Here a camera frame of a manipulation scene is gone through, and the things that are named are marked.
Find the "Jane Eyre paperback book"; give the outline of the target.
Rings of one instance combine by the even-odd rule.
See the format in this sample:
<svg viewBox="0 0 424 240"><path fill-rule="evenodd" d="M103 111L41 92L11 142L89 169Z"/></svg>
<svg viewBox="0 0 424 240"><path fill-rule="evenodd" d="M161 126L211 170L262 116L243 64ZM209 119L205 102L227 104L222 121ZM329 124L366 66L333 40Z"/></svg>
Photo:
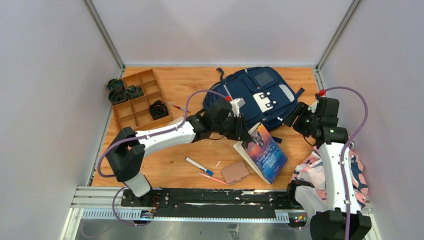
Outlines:
<svg viewBox="0 0 424 240"><path fill-rule="evenodd" d="M267 184L273 184L288 158L262 123L248 132L251 141L238 141L233 148Z"/></svg>

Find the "navy blue backpack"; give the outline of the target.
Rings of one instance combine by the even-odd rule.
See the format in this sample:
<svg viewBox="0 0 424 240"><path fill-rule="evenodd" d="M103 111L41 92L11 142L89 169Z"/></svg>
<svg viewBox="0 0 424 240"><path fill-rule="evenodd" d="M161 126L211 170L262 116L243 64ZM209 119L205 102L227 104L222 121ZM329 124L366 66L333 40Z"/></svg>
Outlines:
<svg viewBox="0 0 424 240"><path fill-rule="evenodd" d="M210 90L232 99L243 99L240 113L248 129L261 122L268 131L284 124L284 120L298 105L305 89L295 92L283 77L272 67L257 66L239 70L224 77L222 68L220 81Z"/></svg>

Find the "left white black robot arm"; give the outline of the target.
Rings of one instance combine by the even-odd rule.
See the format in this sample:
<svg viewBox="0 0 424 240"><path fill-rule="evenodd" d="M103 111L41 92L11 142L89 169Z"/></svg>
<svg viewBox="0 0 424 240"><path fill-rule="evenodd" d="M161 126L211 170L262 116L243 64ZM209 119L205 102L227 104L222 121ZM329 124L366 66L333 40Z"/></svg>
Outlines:
<svg viewBox="0 0 424 240"><path fill-rule="evenodd" d="M216 100L210 108L161 128L135 131L131 127L121 130L105 153L113 176L124 183L134 194L140 206L153 201L152 186L141 173L143 158L152 153L176 145L191 144L218 134L234 141L250 141L252 138L240 108L244 99Z"/></svg>

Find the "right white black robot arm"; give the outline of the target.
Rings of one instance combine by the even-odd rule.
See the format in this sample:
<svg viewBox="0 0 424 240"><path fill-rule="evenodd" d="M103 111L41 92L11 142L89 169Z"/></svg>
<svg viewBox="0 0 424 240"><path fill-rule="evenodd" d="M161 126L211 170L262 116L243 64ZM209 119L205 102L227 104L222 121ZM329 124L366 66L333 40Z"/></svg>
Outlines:
<svg viewBox="0 0 424 240"><path fill-rule="evenodd" d="M299 102L283 121L304 137L315 139L323 163L326 201L305 180L292 180L285 195L290 208L305 210L313 240L362 240L372 228L355 196L350 140L347 130L338 126L339 105L335 98L316 96L315 106Z"/></svg>

